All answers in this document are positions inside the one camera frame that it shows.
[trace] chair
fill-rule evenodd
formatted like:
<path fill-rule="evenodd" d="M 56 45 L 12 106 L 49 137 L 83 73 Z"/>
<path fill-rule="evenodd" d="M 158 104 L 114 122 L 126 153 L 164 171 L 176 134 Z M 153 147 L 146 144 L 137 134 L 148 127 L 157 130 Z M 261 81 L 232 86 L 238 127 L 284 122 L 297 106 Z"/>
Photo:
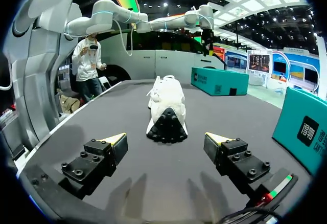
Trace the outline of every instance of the chair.
<path fill-rule="evenodd" d="M 101 83 L 101 86 L 104 88 L 104 90 L 107 90 L 111 87 L 108 79 L 106 77 L 99 77 L 99 81 Z"/>

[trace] qr code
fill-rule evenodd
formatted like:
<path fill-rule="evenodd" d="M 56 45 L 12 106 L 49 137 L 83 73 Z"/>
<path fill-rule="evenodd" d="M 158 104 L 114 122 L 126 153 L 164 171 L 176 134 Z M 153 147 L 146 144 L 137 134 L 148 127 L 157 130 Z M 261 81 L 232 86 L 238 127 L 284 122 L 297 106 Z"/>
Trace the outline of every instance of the qr code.
<path fill-rule="evenodd" d="M 220 94 L 221 92 L 221 85 L 216 85 L 215 86 L 215 94 Z"/>

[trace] gray table surface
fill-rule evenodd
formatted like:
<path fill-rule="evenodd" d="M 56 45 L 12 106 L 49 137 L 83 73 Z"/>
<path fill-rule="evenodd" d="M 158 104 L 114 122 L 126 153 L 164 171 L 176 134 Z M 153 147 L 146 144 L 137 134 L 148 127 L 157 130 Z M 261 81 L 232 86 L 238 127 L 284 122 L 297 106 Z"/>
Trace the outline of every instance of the gray table surface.
<path fill-rule="evenodd" d="M 146 220 L 217 221 L 241 210 L 248 201 L 228 177 L 220 176 L 203 151 L 204 134 L 242 138 L 271 172 L 286 168 L 299 180 L 284 199 L 285 213 L 311 180 L 302 166 L 271 135 L 281 110 L 253 96 L 211 97 L 185 84 L 189 137 L 178 144 L 155 143 L 146 137 L 147 104 L 153 80 L 125 81 L 88 104 L 63 124 L 33 155 L 27 166 L 48 164 L 60 171 L 92 138 L 126 132 L 129 151 L 112 177 L 106 177 L 83 201 L 116 216 Z"/>

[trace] logo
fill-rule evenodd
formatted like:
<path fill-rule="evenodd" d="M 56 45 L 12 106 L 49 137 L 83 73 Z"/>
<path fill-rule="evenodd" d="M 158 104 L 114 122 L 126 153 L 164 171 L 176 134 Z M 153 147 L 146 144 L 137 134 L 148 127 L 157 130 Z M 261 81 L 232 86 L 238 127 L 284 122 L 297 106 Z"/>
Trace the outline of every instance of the logo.
<path fill-rule="evenodd" d="M 297 138 L 304 143 L 306 146 L 310 146 L 313 139 L 315 138 L 319 124 L 313 119 L 305 116 L 303 119 L 300 130 L 297 134 Z"/>

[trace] exhibition booth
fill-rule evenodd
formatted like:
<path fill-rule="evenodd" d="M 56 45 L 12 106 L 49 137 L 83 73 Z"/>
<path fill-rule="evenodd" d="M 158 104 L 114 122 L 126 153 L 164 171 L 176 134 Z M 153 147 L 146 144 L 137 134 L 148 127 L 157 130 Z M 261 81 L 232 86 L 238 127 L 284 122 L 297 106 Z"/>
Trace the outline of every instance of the exhibition booth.
<path fill-rule="evenodd" d="M 243 51 L 216 43 L 214 52 L 234 72 L 249 73 L 249 84 L 264 86 L 284 94 L 287 87 L 317 95 L 320 78 L 319 57 L 307 50 Z"/>

